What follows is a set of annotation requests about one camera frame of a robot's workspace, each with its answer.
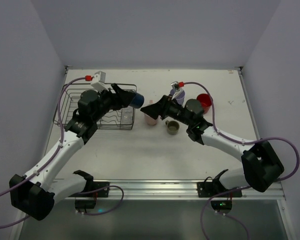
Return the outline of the lavender plastic cup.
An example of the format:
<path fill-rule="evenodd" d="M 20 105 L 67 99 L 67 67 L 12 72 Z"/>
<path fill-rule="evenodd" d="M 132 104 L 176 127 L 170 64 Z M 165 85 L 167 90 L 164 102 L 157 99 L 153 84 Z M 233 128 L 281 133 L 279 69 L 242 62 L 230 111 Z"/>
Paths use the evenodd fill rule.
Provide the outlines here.
<path fill-rule="evenodd" d="M 183 104 L 184 104 L 184 102 L 185 102 L 185 96 L 186 96 L 185 91 L 182 90 L 182 91 L 180 92 L 180 94 L 175 98 L 176 101 L 177 101 L 177 103 L 178 103 L 179 105 L 183 105 Z"/>

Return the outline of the dark blue cup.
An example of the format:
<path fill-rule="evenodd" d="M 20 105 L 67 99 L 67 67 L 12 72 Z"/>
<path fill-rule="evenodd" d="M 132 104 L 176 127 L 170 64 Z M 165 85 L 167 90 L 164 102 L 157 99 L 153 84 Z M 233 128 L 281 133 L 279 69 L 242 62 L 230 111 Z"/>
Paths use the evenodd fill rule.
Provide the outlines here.
<path fill-rule="evenodd" d="M 135 109 L 140 109 L 144 104 L 145 98 L 140 93 L 135 92 L 134 98 L 130 102 L 130 106 Z"/>

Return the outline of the red mug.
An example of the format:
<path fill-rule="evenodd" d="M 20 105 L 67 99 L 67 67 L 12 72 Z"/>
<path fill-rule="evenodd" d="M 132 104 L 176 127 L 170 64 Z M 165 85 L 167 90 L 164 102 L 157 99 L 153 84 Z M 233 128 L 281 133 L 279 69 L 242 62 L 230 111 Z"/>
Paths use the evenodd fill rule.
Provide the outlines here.
<path fill-rule="evenodd" d="M 200 102 L 204 114 L 208 113 L 208 111 L 212 106 L 212 101 L 210 96 L 207 93 L 201 93 L 196 97 L 196 99 Z"/>

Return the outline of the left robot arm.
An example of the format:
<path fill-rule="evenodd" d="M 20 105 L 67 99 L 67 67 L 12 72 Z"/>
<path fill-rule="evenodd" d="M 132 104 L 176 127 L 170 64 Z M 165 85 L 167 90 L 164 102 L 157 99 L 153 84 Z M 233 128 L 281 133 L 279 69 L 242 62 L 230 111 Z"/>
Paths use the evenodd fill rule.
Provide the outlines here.
<path fill-rule="evenodd" d="M 80 150 L 98 129 L 97 122 L 108 112 L 132 107 L 139 109 L 144 97 L 136 91 L 121 89 L 116 83 L 103 90 L 89 89 L 81 93 L 71 120 L 61 128 L 59 141 L 24 175 L 9 180 L 11 205 L 41 221 L 59 201 L 88 189 L 93 177 L 76 171 L 61 187 L 53 180 L 70 158 Z"/>

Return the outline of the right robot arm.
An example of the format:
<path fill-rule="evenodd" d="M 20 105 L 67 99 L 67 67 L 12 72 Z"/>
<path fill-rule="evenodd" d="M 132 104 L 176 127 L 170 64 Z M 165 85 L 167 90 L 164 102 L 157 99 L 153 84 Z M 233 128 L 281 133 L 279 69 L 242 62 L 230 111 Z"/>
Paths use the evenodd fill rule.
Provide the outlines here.
<path fill-rule="evenodd" d="M 204 109 L 196 99 L 180 105 L 171 96 L 164 95 L 158 102 L 142 107 L 141 111 L 153 119 L 170 117 L 187 125 L 186 133 L 192 141 L 218 149 L 241 162 L 240 168 L 225 169 L 212 179 L 211 188 L 215 193 L 241 187 L 263 193 L 284 172 L 283 164 L 267 140 L 250 143 L 234 135 L 223 136 L 205 120 Z"/>

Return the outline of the pink mug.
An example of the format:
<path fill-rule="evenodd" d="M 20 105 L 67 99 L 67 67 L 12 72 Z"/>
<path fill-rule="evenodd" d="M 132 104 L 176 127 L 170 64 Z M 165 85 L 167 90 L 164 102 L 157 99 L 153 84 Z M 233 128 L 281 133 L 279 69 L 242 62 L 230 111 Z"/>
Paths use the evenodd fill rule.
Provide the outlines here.
<path fill-rule="evenodd" d="M 153 119 L 152 117 L 148 116 L 146 113 L 144 114 L 145 123 L 149 126 L 155 126 L 158 123 L 157 119 Z"/>

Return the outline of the olive green mug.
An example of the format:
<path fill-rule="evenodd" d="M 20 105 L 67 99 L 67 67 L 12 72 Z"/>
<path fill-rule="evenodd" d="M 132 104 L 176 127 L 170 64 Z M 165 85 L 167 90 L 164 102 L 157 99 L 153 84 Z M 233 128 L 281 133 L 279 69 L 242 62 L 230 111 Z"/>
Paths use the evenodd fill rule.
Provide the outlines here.
<path fill-rule="evenodd" d="M 165 121 L 166 131 L 169 135 L 176 135 L 180 130 L 180 125 L 175 120 Z"/>

